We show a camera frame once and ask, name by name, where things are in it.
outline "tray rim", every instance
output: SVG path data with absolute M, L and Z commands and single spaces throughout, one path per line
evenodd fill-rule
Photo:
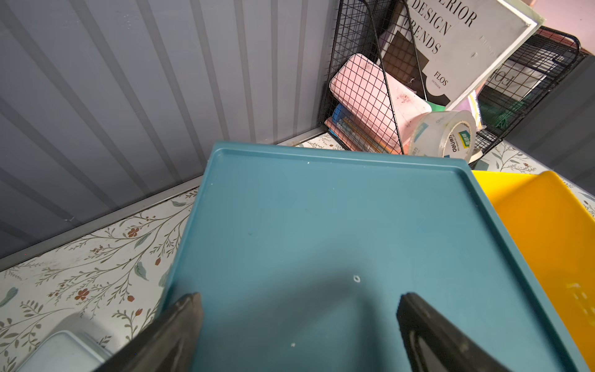
M 564 326 L 562 319 L 554 309 L 545 291 L 541 287 L 541 284 L 529 268 L 521 251 L 516 247 L 515 242 L 506 230 L 506 227 L 490 203 L 490 200 L 483 192 L 477 179 L 475 179 L 471 168 L 469 168 L 469 165 L 464 160 L 220 141 L 216 142 L 213 146 L 211 156 L 209 157 L 206 170 L 203 174 L 203 182 L 201 183 L 201 186 L 199 186 L 198 194 L 196 195 L 195 203 L 188 217 L 188 221 L 186 222 L 186 226 L 191 225 L 198 214 L 198 210 L 204 199 L 203 190 L 207 188 L 205 186 L 208 185 L 209 175 L 214 168 L 214 160 L 224 154 L 242 154 L 254 157 L 281 156 L 282 158 L 296 159 L 312 158 L 349 163 L 361 162 L 362 165 L 392 164 L 395 167 L 405 166 L 407 168 L 421 166 L 430 169 L 442 168 L 442 170 L 450 169 L 454 171 L 465 183 L 469 191 L 473 191 L 472 197 L 479 202 L 477 207 L 482 209 L 482 215 L 485 216 L 486 221 L 489 222 L 497 232 L 497 234 L 494 235 L 500 240 L 499 246 L 502 249 L 502 254 L 505 257 L 506 263 L 511 267 L 513 274 L 521 285 L 521 288 L 529 300 L 530 305 L 533 307 L 543 330 L 546 331 L 548 337 L 551 339 L 564 369 L 567 371 L 590 372 L 585 359 L 578 350 L 578 347 L 566 329 L 566 326 Z M 186 242 L 188 240 L 187 236 L 186 229 L 184 229 L 182 239 L 176 252 L 176 257 L 170 267 L 170 272 L 159 301 L 157 316 L 164 310 L 166 303 L 172 300 L 172 284 L 181 261 L 182 253 L 186 247 Z

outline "teal tray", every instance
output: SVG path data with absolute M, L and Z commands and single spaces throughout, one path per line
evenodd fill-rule
M 406 292 L 512 371 L 588 371 L 462 160 L 218 143 L 178 249 L 195 371 L 409 371 Z

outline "pink wall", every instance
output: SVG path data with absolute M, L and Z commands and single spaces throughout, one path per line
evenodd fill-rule
M 537 0 L 533 8 L 546 19 L 545 26 L 576 36 L 595 53 L 595 0 Z

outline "floral pattern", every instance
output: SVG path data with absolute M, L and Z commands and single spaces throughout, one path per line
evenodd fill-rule
M 300 143 L 297 147 L 345 150 L 329 133 L 324 133 L 304 143 Z
M 344 150 L 328 133 L 299 145 Z M 507 142 L 480 169 L 541 173 L 546 167 Z M 595 198 L 565 183 L 595 216 Z M 13 371 L 47 336 L 82 328 L 118 351 L 155 318 L 198 189 L 0 273 L 0 365 Z
M 506 141 L 500 142 L 492 151 L 482 157 L 475 168 L 492 172 L 525 174 L 540 174 L 549 170 L 543 164 L 523 154 L 519 149 Z M 574 196 L 583 203 L 587 211 L 595 217 L 595 198 L 563 177 L 562 180 L 574 193 Z

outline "book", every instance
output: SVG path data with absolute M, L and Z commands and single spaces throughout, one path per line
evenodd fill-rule
M 492 75 L 544 21 L 520 0 L 407 4 L 411 31 L 403 0 L 397 2 L 391 25 L 380 38 L 384 68 L 421 97 L 423 81 L 428 101 L 447 110 Z
M 467 96 L 464 100 L 460 101 L 456 107 L 454 107 L 453 111 L 463 111 L 467 110 L 473 115 L 475 119 L 475 129 L 477 132 L 484 128 L 483 124 L 481 123 L 481 111 L 479 103 L 477 102 L 477 93 L 473 90 L 470 95 Z
M 324 124 L 328 127 L 328 129 L 330 130 L 330 132 L 336 138 L 339 138 L 345 144 L 345 146 L 347 146 L 347 148 L 349 148 L 351 151 L 362 151 L 362 149 L 359 148 L 356 145 L 356 142 L 354 140 L 352 140 L 347 134 L 345 134 L 341 130 L 341 128 L 339 128 L 338 126 L 336 126 L 333 123 L 332 118 L 326 119 L 326 121 L 324 122 Z
M 491 74 L 486 86 L 496 89 L 516 101 L 520 101 L 535 89 L 545 77 L 545 74 L 535 71 L 531 67 L 506 60 L 503 65 Z
M 366 124 L 362 123 L 357 116 L 349 112 L 342 104 L 337 104 L 331 119 L 347 135 L 353 133 L 353 138 L 350 137 L 350 139 L 360 144 L 359 147 L 362 149 L 365 148 L 369 152 L 400 153 L 399 147 L 389 146 L 388 143 L 382 141 L 379 135 L 374 133 Z

